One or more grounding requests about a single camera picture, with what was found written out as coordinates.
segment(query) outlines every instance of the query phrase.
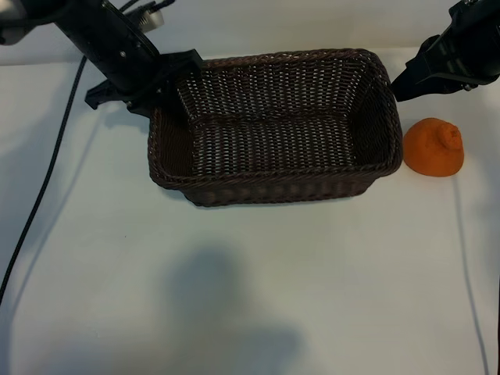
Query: brown wicker basket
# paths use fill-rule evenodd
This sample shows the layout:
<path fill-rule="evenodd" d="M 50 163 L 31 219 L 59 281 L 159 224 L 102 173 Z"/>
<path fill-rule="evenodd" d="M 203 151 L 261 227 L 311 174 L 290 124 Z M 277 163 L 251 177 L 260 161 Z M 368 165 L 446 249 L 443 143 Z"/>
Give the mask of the brown wicker basket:
<path fill-rule="evenodd" d="M 188 120 L 155 109 L 150 174 L 196 205 L 350 197 L 402 161 L 395 100 L 372 52 L 206 61 L 177 89 Z"/>

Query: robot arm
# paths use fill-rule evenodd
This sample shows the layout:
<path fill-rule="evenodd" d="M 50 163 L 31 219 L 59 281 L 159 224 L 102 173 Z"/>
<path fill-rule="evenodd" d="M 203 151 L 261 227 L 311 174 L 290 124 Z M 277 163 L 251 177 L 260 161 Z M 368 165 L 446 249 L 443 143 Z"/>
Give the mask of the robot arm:
<path fill-rule="evenodd" d="M 393 82 L 399 102 L 427 94 L 470 91 L 500 75 L 500 2 L 465 0 L 450 9 L 452 24 L 427 39 Z"/>
<path fill-rule="evenodd" d="M 399 102 L 427 94 L 470 91 L 500 76 L 500 1 L 462 0 L 450 9 L 450 15 L 449 28 L 427 39 L 393 82 L 392 91 Z M 155 83 L 168 63 L 136 25 L 108 0 L 0 0 L 2 44 L 14 44 L 33 26 L 50 22 L 109 80 L 89 92 L 87 103 L 92 108 L 108 100 L 124 100 L 131 112 L 147 116 L 142 109 L 134 111 L 136 93 Z M 197 54 L 174 56 L 178 59 L 185 59 L 184 65 L 188 60 L 195 60 L 198 66 L 201 63 Z M 150 93 L 141 96 L 146 101 L 151 97 Z"/>
<path fill-rule="evenodd" d="M 160 9 L 172 3 L 149 2 L 123 15 L 108 0 L 0 0 L 0 42 L 13 44 L 33 27 L 55 23 L 107 78 L 87 93 L 90 107 L 123 101 L 142 116 L 158 105 L 182 116 L 174 78 L 199 71 L 202 60 L 194 50 L 160 55 L 144 35 L 163 24 Z"/>

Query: cable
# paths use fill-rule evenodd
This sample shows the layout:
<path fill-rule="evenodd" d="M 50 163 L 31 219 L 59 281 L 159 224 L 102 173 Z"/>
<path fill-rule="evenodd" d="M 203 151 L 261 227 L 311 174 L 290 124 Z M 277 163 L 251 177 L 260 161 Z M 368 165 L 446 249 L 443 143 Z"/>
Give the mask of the cable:
<path fill-rule="evenodd" d="M 132 5 L 135 5 L 139 1 L 140 0 L 130 0 L 127 4 L 125 4 L 120 8 L 120 11 L 125 12 Z M 30 216 L 28 217 L 26 224 L 24 224 L 23 232 L 21 233 L 21 236 L 17 242 L 16 248 L 14 249 L 14 253 L 10 258 L 9 265 L 7 266 L 7 270 L 3 277 L 2 286 L 0 287 L 0 306 L 2 306 L 2 300 L 5 295 L 5 290 L 7 289 L 7 284 L 9 283 L 9 278 L 13 271 L 14 264 L 16 264 L 17 256 L 19 255 L 20 250 L 23 247 L 24 240 L 26 239 L 28 231 L 30 230 L 34 217 L 37 214 L 41 200 L 43 199 L 45 191 L 47 190 L 48 182 L 50 181 L 50 177 L 52 176 L 52 172 L 54 171 L 55 161 L 57 160 L 57 155 L 59 154 L 59 149 L 63 141 L 64 130 L 66 129 L 66 125 L 68 124 L 68 119 L 70 118 L 70 112 L 71 108 L 73 107 L 75 94 L 77 93 L 78 84 L 80 83 L 81 74 L 84 72 L 84 67 L 86 63 L 87 63 L 87 57 L 84 56 L 80 61 L 77 75 L 75 76 L 73 86 L 71 87 L 70 96 L 68 97 L 68 103 L 66 104 L 66 110 L 64 111 L 64 117 L 62 118 L 61 127 L 59 128 L 59 133 L 57 135 L 57 140 L 55 141 L 54 151 L 52 153 L 52 157 L 48 165 L 47 173 L 45 174 L 44 182 L 41 185 L 40 191 L 38 192 L 37 200 L 35 201 L 34 206 L 31 209 Z"/>
<path fill-rule="evenodd" d="M 150 9 L 150 12 L 151 13 L 158 12 L 159 10 L 161 10 L 167 6 L 172 5 L 174 2 L 175 2 L 175 0 L 163 0 L 162 2 L 152 6 Z"/>

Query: basket rim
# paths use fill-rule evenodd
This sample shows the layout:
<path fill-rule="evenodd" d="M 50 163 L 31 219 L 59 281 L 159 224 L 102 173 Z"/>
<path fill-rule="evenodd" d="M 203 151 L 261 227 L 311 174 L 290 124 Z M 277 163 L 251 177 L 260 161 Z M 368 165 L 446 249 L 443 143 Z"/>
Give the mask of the basket rim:
<path fill-rule="evenodd" d="M 392 100 L 388 103 L 386 117 L 391 119 L 386 123 L 390 129 L 390 156 L 383 162 L 376 164 L 364 164 L 361 166 L 332 166 L 306 168 L 300 170 L 272 170 L 258 172 L 242 172 L 234 174 L 220 174 L 213 176 L 173 176 L 167 173 L 159 158 L 150 158 L 150 163 L 155 166 L 155 170 L 160 173 L 151 173 L 153 180 L 161 181 L 161 185 L 169 188 L 200 188 L 208 186 L 233 185 L 233 184 L 259 184 L 261 182 L 286 182 L 300 180 L 321 180 L 323 178 L 339 177 L 349 178 L 370 178 L 372 180 L 378 177 L 387 176 L 395 172 L 402 163 L 402 129 L 400 119 L 394 99 L 390 89 L 390 80 L 388 73 L 377 54 L 361 48 L 343 48 L 343 49 L 320 49 L 312 51 L 299 52 L 276 52 L 263 55 L 251 55 L 225 59 L 214 59 L 204 62 L 204 69 L 224 69 L 248 65 L 269 65 L 270 63 L 283 63 L 287 61 L 315 61 L 320 58 L 328 59 L 363 59 L 378 71 L 373 79 L 378 83 L 379 89 L 390 92 Z M 159 118 L 166 116 L 162 108 L 155 108 L 152 112 L 151 129 L 149 132 L 149 156 L 155 150 L 159 149 L 158 139 L 153 137 L 155 127 L 161 123 Z"/>

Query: white wall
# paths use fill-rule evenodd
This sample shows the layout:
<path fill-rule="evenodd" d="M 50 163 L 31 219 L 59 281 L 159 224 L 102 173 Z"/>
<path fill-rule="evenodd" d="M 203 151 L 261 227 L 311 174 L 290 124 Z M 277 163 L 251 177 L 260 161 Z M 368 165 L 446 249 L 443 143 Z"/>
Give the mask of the white wall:
<path fill-rule="evenodd" d="M 204 57 L 283 50 L 420 45 L 450 23 L 457 0 L 177 0 L 148 36 L 161 52 L 196 48 Z M 121 6 L 126 0 L 112 0 Z M 0 64 L 75 60 L 53 25 L 0 48 Z"/>

